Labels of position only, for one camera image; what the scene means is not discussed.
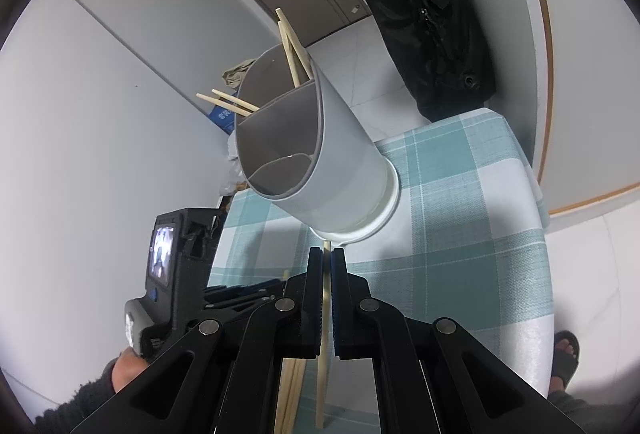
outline sleeve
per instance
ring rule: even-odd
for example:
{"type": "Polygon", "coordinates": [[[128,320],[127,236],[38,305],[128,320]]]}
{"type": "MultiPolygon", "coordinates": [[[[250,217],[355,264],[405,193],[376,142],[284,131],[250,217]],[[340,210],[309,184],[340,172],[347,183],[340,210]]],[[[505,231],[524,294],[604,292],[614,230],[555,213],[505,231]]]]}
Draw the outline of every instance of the sleeve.
{"type": "Polygon", "coordinates": [[[115,359],[109,362],[98,380],[80,387],[71,401],[38,416],[35,421],[37,434],[68,434],[114,396],[111,371],[115,363],[115,359]]]}

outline camera screen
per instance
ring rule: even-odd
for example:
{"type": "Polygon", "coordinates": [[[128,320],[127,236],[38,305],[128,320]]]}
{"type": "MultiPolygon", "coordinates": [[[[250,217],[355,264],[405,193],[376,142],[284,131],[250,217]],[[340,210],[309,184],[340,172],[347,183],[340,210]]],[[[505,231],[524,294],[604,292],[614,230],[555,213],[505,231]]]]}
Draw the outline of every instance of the camera screen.
{"type": "Polygon", "coordinates": [[[169,283],[169,263],[173,243],[173,225],[156,228],[149,252],[149,273],[165,286],[169,283]]]}

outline wooden chopstick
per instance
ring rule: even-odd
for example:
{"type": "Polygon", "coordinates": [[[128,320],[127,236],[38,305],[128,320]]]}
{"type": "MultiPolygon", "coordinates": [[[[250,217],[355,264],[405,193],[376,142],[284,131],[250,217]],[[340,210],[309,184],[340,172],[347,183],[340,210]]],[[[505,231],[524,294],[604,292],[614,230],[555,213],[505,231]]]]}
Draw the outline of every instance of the wooden chopstick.
{"type": "Polygon", "coordinates": [[[254,106],[253,104],[250,104],[249,102],[245,102],[242,99],[239,99],[239,98],[234,97],[232,95],[228,95],[224,91],[220,91],[220,90],[217,90],[217,89],[212,89],[211,91],[213,93],[215,93],[216,95],[218,95],[220,98],[227,99],[227,100],[230,100],[232,102],[235,102],[239,106],[242,106],[244,108],[250,109],[251,111],[257,111],[258,109],[260,109],[258,106],[254,106]]]}
{"type": "Polygon", "coordinates": [[[247,111],[246,109],[242,109],[242,108],[238,108],[236,106],[234,106],[233,104],[228,104],[226,102],[223,102],[220,99],[215,99],[213,97],[207,97],[206,95],[203,95],[202,93],[196,93],[196,97],[202,100],[206,100],[207,102],[211,102],[212,104],[215,104],[216,106],[220,106],[221,108],[225,108],[228,109],[229,111],[233,111],[234,113],[238,113],[238,115],[242,115],[243,117],[248,117],[249,115],[251,115],[251,113],[249,111],[247,111]]]}
{"type": "Polygon", "coordinates": [[[312,79],[314,77],[314,73],[313,73],[313,70],[311,69],[311,62],[309,61],[308,51],[300,43],[300,39],[298,39],[298,36],[293,30],[293,27],[289,23],[289,20],[284,15],[282,8],[276,8],[276,14],[279,20],[284,24],[285,29],[287,30],[287,35],[289,36],[289,40],[293,45],[293,49],[296,51],[296,55],[298,55],[298,58],[300,59],[300,64],[302,64],[302,68],[305,69],[306,75],[308,75],[308,77],[312,79]]]}
{"type": "Polygon", "coordinates": [[[282,39],[282,47],[284,53],[287,56],[287,63],[289,64],[289,70],[291,72],[291,78],[293,79],[293,87],[300,86],[300,76],[298,75],[298,67],[296,66],[296,60],[293,57],[291,51],[291,43],[289,42],[289,36],[287,35],[287,28],[282,21],[278,21],[278,30],[280,31],[280,38],[282,39]]]}
{"type": "Polygon", "coordinates": [[[282,434],[292,434],[293,432],[296,416],[298,415],[300,394],[302,393],[302,382],[305,378],[306,360],[304,358],[296,358],[294,364],[289,400],[287,400],[287,408],[284,413],[285,417],[282,422],[282,434]]]}
{"type": "Polygon", "coordinates": [[[295,360],[292,358],[282,359],[282,369],[280,371],[280,387],[278,389],[278,401],[276,402],[276,421],[273,428],[273,434],[282,434],[287,403],[291,392],[291,384],[293,383],[293,372],[295,369],[295,360]]]}
{"type": "Polygon", "coordinates": [[[324,403],[329,372],[329,313],[331,309],[331,278],[329,262],[331,241],[322,245],[322,326],[320,334],[320,355],[318,356],[318,380],[316,383],[316,428],[324,428],[324,403]]]}

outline checkered tablecloth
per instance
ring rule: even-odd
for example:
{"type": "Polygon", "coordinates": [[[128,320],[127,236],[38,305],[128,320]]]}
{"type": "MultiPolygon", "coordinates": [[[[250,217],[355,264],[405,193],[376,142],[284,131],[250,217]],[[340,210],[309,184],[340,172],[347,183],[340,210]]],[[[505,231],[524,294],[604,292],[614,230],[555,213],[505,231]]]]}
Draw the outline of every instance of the checkered tablecloth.
{"type": "MultiPolygon", "coordinates": [[[[540,393],[554,316],[538,183],[503,117],[478,109],[377,144],[398,170],[398,209],[345,247],[348,270],[406,316],[449,316],[540,393]]],[[[251,284],[305,270],[322,243],[251,190],[237,194],[209,284],[251,284]]],[[[315,432],[316,364],[307,364],[295,433],[315,432]]],[[[325,432],[380,432],[370,360],[332,359],[325,432]]]]}

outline tiled floor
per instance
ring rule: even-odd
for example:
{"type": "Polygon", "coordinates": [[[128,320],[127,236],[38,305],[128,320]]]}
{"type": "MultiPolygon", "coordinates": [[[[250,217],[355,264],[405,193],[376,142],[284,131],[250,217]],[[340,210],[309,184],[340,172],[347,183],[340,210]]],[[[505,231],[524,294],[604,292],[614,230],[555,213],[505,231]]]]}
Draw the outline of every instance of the tiled floor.
{"type": "Polygon", "coordinates": [[[640,201],[546,237],[556,330],[580,341],[569,386],[591,403],[640,392],[640,201]]]}
{"type": "Polygon", "coordinates": [[[309,52],[372,140],[428,124],[402,84],[373,18],[322,39],[309,52]]]}
{"type": "MultiPolygon", "coordinates": [[[[372,140],[428,121],[402,84],[373,18],[309,48],[372,140]]],[[[640,391],[640,201],[549,234],[556,331],[580,340],[569,391],[591,403],[623,403],[640,391]]]]}

